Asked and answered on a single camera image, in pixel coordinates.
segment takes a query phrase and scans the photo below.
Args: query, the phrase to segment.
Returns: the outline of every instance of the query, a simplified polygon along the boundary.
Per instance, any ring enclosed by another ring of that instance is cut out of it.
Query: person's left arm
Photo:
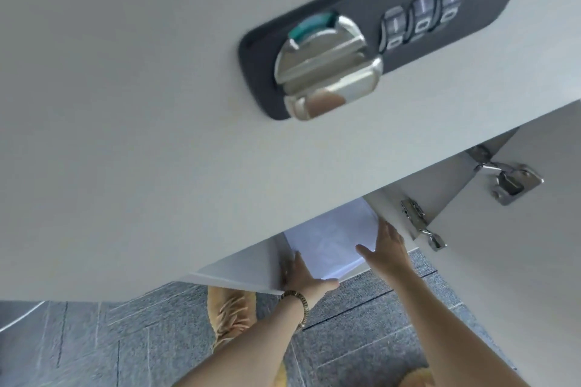
[[[287,288],[301,293],[310,309],[338,286],[336,279],[313,278],[296,254]],[[303,315],[302,302],[294,296],[285,297],[272,314],[218,349],[174,387],[271,387]]]

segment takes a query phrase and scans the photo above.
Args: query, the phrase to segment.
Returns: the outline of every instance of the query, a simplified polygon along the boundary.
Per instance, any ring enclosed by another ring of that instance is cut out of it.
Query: black lock plate
[[[284,93],[274,80],[274,62],[288,32],[303,19],[329,11],[345,15],[365,35],[369,54],[376,55],[383,13],[396,6],[407,10],[412,1],[414,0],[315,0],[250,31],[240,42],[238,57],[256,101],[271,118],[290,118],[283,101]],[[508,1],[462,0],[457,16],[445,28],[437,28],[418,40],[384,54],[383,73],[395,70],[486,27],[500,15]]]

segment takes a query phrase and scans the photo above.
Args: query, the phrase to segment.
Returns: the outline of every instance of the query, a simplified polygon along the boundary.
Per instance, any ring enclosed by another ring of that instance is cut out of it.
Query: bracelet
[[[284,294],[281,295],[281,300],[285,297],[288,297],[289,295],[292,295],[293,297],[297,297],[300,302],[303,304],[303,309],[304,309],[304,316],[303,316],[303,320],[299,323],[299,325],[297,326],[297,331],[300,331],[302,329],[304,329],[304,327],[307,325],[307,318],[309,318],[309,303],[307,303],[307,299],[304,297],[304,295],[302,295],[300,292],[296,292],[296,291],[286,291]]]

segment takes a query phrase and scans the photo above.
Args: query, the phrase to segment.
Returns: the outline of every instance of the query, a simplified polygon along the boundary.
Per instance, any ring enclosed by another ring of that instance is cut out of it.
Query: yellow boot
[[[408,373],[399,384],[399,387],[435,387],[436,383],[429,368],[417,369]]]
[[[208,286],[208,318],[216,335],[213,350],[256,323],[256,293]],[[274,387],[287,387],[287,370],[280,364]]]

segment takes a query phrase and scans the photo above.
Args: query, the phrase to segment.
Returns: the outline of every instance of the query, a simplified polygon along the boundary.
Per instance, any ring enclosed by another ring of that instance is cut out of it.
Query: shoelace
[[[244,332],[250,327],[249,318],[240,318],[238,314],[245,310],[248,310],[248,306],[239,307],[234,309],[234,305],[243,301],[244,296],[237,298],[230,298],[218,311],[218,328],[216,331],[216,340],[214,342],[214,349],[222,344],[224,341],[228,340],[225,338],[233,330],[239,330]]]

